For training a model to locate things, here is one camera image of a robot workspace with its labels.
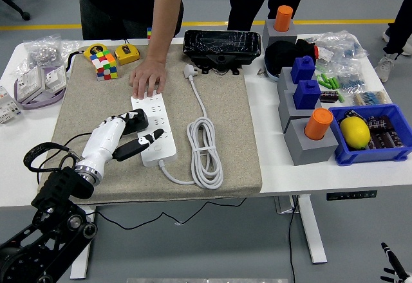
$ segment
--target lemon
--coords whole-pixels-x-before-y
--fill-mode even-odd
[[[341,131],[346,143],[354,149],[365,148],[371,139],[368,125],[356,116],[342,120]]]

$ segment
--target blue plastic bin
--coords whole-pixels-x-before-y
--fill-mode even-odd
[[[412,152],[412,129],[399,106],[395,104],[346,106],[331,107],[329,110],[334,116],[330,127],[339,143],[335,150],[335,160],[338,165],[347,166],[353,163],[374,161],[405,161],[407,155]],[[405,147],[350,151],[338,124],[344,118],[345,112],[349,110],[356,111],[365,119],[371,116],[387,115]]]

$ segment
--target beige mat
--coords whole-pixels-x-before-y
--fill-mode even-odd
[[[137,46],[145,57],[147,46]],[[114,54],[116,46],[109,47]],[[93,65],[77,55],[66,97],[53,135],[53,142],[64,144],[71,137],[91,132],[112,115],[132,110],[131,87],[128,74],[140,62],[118,66],[120,78],[98,82]],[[191,181],[191,147],[186,126],[202,116],[201,108],[183,69],[190,59],[182,52],[182,45],[171,45],[167,56],[168,78],[163,93],[171,124],[178,159],[166,163],[168,172],[182,181]],[[177,185],[168,180],[158,167],[144,167],[140,155],[123,162],[106,164],[104,179],[95,187],[90,199],[75,202],[86,204],[120,203],[128,201],[166,201],[179,199],[207,199],[243,197],[261,190],[261,172],[254,137],[252,119],[243,72],[233,76],[231,71],[220,76],[211,71],[196,77],[195,84],[207,116],[216,128],[216,148],[223,165],[224,180],[217,190],[197,185]],[[123,144],[135,136],[122,138]],[[89,136],[77,138],[70,147],[81,154]],[[47,166],[56,166],[52,160]]]

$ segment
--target gray 3d printed block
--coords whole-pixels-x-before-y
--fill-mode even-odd
[[[296,109],[294,102],[295,91],[283,91],[279,95],[279,117],[281,119],[282,132],[285,133],[288,129],[289,122],[293,119],[309,118],[314,109],[321,108],[321,101],[318,100],[314,109]]]
[[[321,140],[311,140],[304,134],[309,119],[290,121],[285,134],[285,141],[294,165],[304,165],[328,161],[338,146],[330,127]]]
[[[262,44],[265,50],[277,41],[296,43],[297,31],[295,29],[295,25],[293,24],[293,20],[290,21],[289,30],[286,32],[276,31],[274,25],[275,19],[267,19],[265,21],[265,27],[263,28],[262,34]]]
[[[279,74],[279,80],[277,81],[277,93],[280,94],[285,91],[295,92],[297,85],[292,81],[292,76],[290,72],[292,71],[291,66],[285,66],[282,68],[281,73]]]

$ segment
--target white robotic hand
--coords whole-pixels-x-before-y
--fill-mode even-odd
[[[162,129],[158,129],[117,148],[123,135],[141,131],[147,126],[147,118],[141,109],[107,118],[93,130],[83,150],[82,159],[76,164],[75,172],[97,186],[104,177],[104,165],[108,161],[126,160],[148,148],[164,133]]]

